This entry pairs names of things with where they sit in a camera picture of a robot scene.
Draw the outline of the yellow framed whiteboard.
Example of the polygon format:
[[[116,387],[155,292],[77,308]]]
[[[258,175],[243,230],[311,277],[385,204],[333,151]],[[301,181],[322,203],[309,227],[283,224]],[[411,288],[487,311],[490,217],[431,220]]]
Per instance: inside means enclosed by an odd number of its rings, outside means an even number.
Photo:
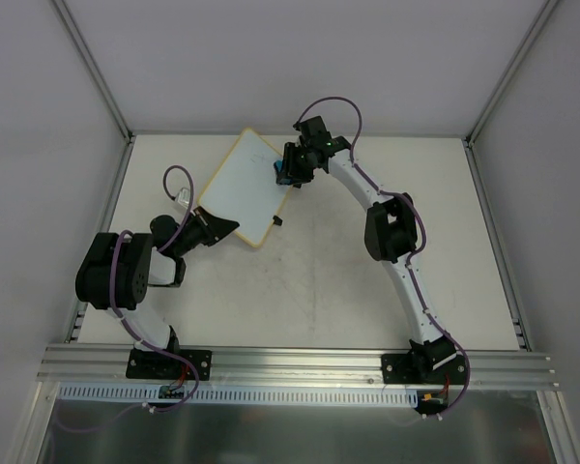
[[[233,143],[197,204],[206,212],[239,223],[236,235],[251,247],[261,247],[290,192],[276,182],[274,164],[281,154],[251,128]]]

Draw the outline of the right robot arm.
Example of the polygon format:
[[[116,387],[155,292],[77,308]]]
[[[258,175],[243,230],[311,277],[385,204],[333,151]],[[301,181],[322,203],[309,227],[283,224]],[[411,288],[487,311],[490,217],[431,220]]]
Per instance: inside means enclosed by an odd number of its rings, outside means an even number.
[[[436,383],[456,374],[469,377],[468,356],[438,320],[421,281],[416,257],[425,247],[425,227],[412,198],[382,190],[358,165],[355,143],[332,136],[320,116],[299,120],[294,129],[298,140],[284,145],[283,158],[275,163],[275,181],[298,188],[322,169],[364,208],[364,245],[388,273],[412,334],[409,352],[391,371],[412,383]]]

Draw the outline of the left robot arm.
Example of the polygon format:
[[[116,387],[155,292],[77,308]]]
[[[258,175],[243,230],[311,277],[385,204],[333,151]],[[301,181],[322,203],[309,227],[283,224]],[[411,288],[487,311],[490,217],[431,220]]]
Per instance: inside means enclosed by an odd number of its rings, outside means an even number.
[[[235,220],[197,207],[180,222],[169,215],[155,217],[148,233],[101,232],[76,274],[76,296],[111,314],[136,350],[151,352],[149,366],[171,377],[183,364],[180,342],[171,325],[145,303],[148,289],[180,287],[187,253],[217,244],[238,227]]]

